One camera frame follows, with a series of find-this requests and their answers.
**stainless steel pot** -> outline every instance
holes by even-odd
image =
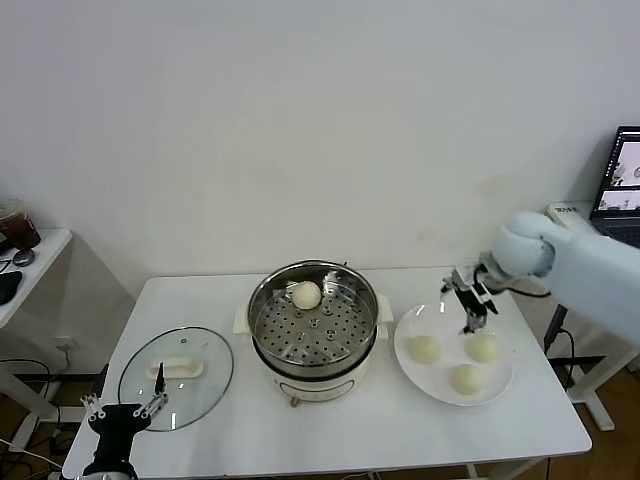
[[[320,304],[299,310],[293,288],[314,282]],[[354,270],[322,260],[283,267],[255,289],[248,323],[262,360],[278,373],[310,381],[355,368],[375,341],[378,302],[369,282]]]

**white cooker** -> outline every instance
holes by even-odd
[[[301,311],[291,301],[299,282],[314,282],[320,304]],[[253,348],[277,390],[300,402],[324,402],[353,391],[376,343],[393,322],[389,301],[359,273],[321,260],[283,267],[238,307],[234,334]]]

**laptop screen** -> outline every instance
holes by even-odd
[[[640,128],[618,129],[598,193],[594,214],[640,214]]]

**white table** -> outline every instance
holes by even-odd
[[[389,297],[396,318],[437,301],[448,268],[362,272]],[[510,479],[548,456],[587,451],[591,440],[509,295],[496,299],[514,350],[514,379],[496,402],[461,408],[415,387],[391,341],[374,347],[367,376],[349,395],[291,408],[263,372],[252,347],[232,334],[236,307],[263,275],[154,278],[147,282],[116,346],[103,403],[117,399],[120,375],[155,335],[204,326],[223,335],[235,373],[220,403],[173,432],[142,432],[131,462],[140,478],[286,475],[508,461],[491,478]],[[171,408],[171,399],[167,408]],[[70,478],[91,462],[97,436],[86,422],[64,464]]]
[[[66,229],[44,229],[38,230],[38,232],[42,240],[38,246],[33,249],[36,253],[34,262],[31,265],[19,269],[14,265],[10,265],[5,270],[5,272],[20,270],[22,272],[22,281],[13,299],[4,305],[0,305],[0,328],[7,325],[13,314],[20,308],[38,281],[71,240],[71,232]],[[2,256],[2,259],[11,259],[15,251],[14,249],[7,252]],[[4,365],[5,364],[0,363],[0,391],[13,398],[31,412],[24,419],[12,440],[14,445],[24,448],[39,421],[57,421],[58,411],[49,400],[56,394],[60,384],[54,382],[49,385],[47,397],[43,398],[12,375]],[[77,407],[60,407],[62,422],[79,422],[82,419],[82,413],[82,410]]]
[[[597,233],[589,222],[591,204],[587,202],[552,203],[547,214],[558,224],[576,233]],[[640,354],[640,349],[621,340],[620,348],[607,355],[585,374],[579,365],[574,365],[571,378],[574,385],[567,391],[574,404],[584,403],[598,428],[615,430],[616,425],[598,397],[596,390],[604,385],[619,370]]]

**power outlet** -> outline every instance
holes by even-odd
[[[57,350],[60,350],[61,352],[68,352],[78,348],[78,342],[76,342],[75,338],[73,337],[52,337],[51,343],[54,347],[56,347]]]

